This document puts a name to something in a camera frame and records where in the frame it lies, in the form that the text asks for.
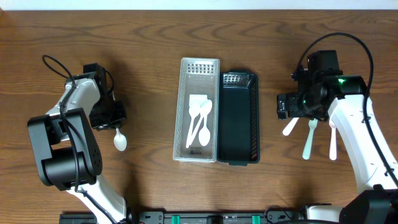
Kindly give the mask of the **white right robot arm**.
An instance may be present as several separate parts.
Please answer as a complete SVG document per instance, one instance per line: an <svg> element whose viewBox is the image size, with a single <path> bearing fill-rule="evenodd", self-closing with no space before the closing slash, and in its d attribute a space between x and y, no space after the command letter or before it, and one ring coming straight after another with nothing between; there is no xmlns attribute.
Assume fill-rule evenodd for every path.
<svg viewBox="0 0 398 224"><path fill-rule="evenodd" d="M372 101L359 75L344 76L334 50L307 57L307 68L293 73L298 90L277 95L279 119L290 118L287 136L299 118L310 119L310 131L302 157L310 158L312 139L319 121L331 128L330 159L336 159L336 135L340 134L353 166L358 196L344 207L307 205L301 221L315 223L397 223L397 185L388 170L397 174L395 160L379 128Z"/></svg>

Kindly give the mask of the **pink plastic spoon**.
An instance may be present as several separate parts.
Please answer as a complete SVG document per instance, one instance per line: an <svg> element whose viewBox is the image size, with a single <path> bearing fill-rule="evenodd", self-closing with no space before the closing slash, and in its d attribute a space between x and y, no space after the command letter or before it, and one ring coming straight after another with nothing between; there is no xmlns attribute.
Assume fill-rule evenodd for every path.
<svg viewBox="0 0 398 224"><path fill-rule="evenodd" d="M286 125L286 127L282 130L282 134L284 136L288 136L292 130L294 129L295 125L297 124L297 121L299 118L292 118L290 122Z"/></svg>

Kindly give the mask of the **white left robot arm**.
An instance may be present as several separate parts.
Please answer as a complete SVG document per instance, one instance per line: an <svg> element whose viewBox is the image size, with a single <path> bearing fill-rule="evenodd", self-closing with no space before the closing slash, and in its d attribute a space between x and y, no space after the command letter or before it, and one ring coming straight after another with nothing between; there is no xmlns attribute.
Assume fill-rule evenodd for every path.
<svg viewBox="0 0 398 224"><path fill-rule="evenodd" d="M124 197L102 174L94 130L116 129L126 119L122 101L108 88L108 71L92 63L65 82L65 92L45 115L27 123L40 180L79 198L98 223L133 223Z"/></svg>

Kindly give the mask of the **white plastic spoon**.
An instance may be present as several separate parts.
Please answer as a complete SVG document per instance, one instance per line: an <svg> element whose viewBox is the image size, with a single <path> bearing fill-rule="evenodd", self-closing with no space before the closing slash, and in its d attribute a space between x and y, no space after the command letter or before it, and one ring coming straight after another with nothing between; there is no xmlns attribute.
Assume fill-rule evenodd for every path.
<svg viewBox="0 0 398 224"><path fill-rule="evenodd" d="M119 151L125 151L127 148L127 138L121 133L119 128L116 128L116 135L114 137L114 145Z"/></svg>
<svg viewBox="0 0 398 224"><path fill-rule="evenodd" d="M189 115L191 117L190 126L187 134L186 148L190 146L190 140L193 134L193 122L195 118L200 114L201 104L198 101L194 101L189 107Z"/></svg>
<svg viewBox="0 0 398 224"><path fill-rule="evenodd" d="M207 116L204 117L203 127L199 132L198 139L202 146L207 146L210 141L210 130L207 127Z"/></svg>
<svg viewBox="0 0 398 224"><path fill-rule="evenodd" d="M208 117L208 114L210 113L211 109L212 109L212 101L211 100L206 100L201 104L200 119L197 122L195 129L193 130L192 138L190 140L190 145L192 144L193 140L195 139L195 136L197 135L197 132L201 125L202 120L204 120L205 116Z"/></svg>

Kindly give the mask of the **mint green plastic fork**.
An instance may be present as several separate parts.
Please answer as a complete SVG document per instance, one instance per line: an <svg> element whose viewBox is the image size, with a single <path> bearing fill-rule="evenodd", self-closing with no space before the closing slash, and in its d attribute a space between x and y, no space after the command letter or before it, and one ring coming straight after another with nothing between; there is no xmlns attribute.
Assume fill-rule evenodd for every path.
<svg viewBox="0 0 398 224"><path fill-rule="evenodd" d="M318 124L318 120L317 119L312 119L308 122L308 126L309 126L309 132L308 132L308 137L303 149L303 153L302 153L302 157L305 160L309 160L310 155L311 155L311 151L312 151L312 143L313 143L313 135L315 132L315 129L317 127Z"/></svg>

